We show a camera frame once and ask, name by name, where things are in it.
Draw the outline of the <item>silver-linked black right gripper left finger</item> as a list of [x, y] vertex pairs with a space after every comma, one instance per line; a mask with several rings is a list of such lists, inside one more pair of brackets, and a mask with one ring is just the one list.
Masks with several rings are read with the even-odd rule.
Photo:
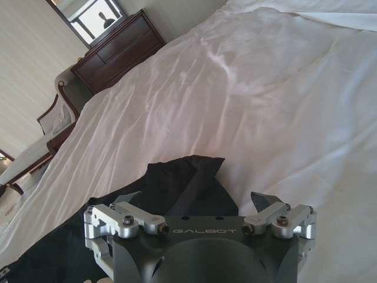
[[128, 202], [91, 205], [84, 212], [85, 246], [93, 251], [100, 267], [113, 266], [108, 246], [114, 236], [133, 239], [139, 231], [148, 235], [165, 235], [166, 219]]

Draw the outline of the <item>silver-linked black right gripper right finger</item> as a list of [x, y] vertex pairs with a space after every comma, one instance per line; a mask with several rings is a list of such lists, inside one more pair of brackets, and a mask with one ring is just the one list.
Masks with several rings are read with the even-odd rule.
[[311, 206], [297, 205], [292, 208], [277, 196], [252, 192], [250, 198], [257, 214], [244, 218], [243, 233], [247, 236], [263, 235], [271, 228], [279, 239], [300, 240], [299, 256], [306, 257], [315, 246], [317, 213]]

